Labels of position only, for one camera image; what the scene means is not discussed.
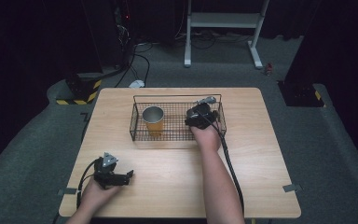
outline black curtain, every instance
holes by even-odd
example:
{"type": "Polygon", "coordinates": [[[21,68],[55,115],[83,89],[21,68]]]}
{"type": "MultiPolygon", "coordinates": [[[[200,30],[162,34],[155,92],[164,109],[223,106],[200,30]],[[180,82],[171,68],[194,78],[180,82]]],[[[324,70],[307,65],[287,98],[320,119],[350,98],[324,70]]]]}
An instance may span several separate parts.
{"type": "Polygon", "coordinates": [[[63,79],[45,23],[42,1],[0,0],[0,153],[48,105],[48,88],[63,79]]]}
{"type": "Polygon", "coordinates": [[[321,0],[270,0],[260,36],[284,39],[305,35],[321,0]]]}
{"type": "Polygon", "coordinates": [[[358,2],[321,1],[284,82],[324,84],[358,149],[358,2]]]}

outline person's right hand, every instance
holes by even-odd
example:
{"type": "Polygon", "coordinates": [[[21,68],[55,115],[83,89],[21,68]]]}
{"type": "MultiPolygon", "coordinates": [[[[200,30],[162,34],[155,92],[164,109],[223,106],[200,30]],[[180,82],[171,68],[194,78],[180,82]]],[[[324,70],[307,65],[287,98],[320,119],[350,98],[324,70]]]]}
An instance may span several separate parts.
{"type": "MultiPolygon", "coordinates": [[[[220,123],[214,122],[215,127],[220,127],[220,123]]],[[[202,130],[197,127],[190,127],[191,132],[194,134],[197,144],[201,152],[217,151],[221,144],[220,136],[216,129],[210,125],[206,129],[202,130]]]]}

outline hand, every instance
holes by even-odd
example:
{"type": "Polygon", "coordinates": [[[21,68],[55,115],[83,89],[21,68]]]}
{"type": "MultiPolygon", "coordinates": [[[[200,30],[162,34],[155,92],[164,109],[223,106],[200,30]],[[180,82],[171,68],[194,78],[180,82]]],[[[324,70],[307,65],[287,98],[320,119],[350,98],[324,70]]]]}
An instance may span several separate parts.
{"type": "Polygon", "coordinates": [[[121,190],[121,186],[113,186],[111,189],[103,189],[92,176],[84,189],[80,206],[86,206],[95,213],[110,201],[110,199],[121,190]]]}
{"type": "Polygon", "coordinates": [[[81,204],[75,213],[66,221],[66,224],[86,224],[90,223],[94,214],[121,190],[120,186],[111,189],[103,189],[94,177],[89,179],[89,183],[84,189],[81,204]]]}
{"type": "MultiPolygon", "coordinates": [[[[220,123],[214,122],[215,127],[219,127],[220,123]]],[[[206,129],[202,130],[197,127],[190,127],[191,132],[194,134],[197,144],[201,152],[217,151],[221,146],[220,136],[216,129],[210,125],[206,129]]]]}

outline person's left hand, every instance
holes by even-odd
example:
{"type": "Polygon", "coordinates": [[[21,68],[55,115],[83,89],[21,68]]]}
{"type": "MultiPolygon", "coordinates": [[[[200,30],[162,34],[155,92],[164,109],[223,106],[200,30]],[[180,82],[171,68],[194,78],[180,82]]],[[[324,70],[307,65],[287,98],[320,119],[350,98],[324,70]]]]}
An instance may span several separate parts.
{"type": "Polygon", "coordinates": [[[97,212],[102,206],[121,190],[121,186],[113,186],[111,189],[103,189],[92,176],[84,189],[80,207],[86,207],[92,214],[97,212]]]}

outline forearm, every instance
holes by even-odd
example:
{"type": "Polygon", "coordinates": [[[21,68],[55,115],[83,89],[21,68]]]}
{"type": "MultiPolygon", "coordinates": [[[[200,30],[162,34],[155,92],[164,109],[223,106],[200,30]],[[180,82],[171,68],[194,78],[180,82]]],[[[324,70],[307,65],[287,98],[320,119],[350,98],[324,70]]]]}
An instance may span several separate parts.
{"type": "Polygon", "coordinates": [[[80,206],[65,224],[89,224],[94,212],[80,206]]]}
{"type": "Polygon", "coordinates": [[[208,223],[244,223],[238,192],[219,154],[201,151],[201,157],[208,223]]]}

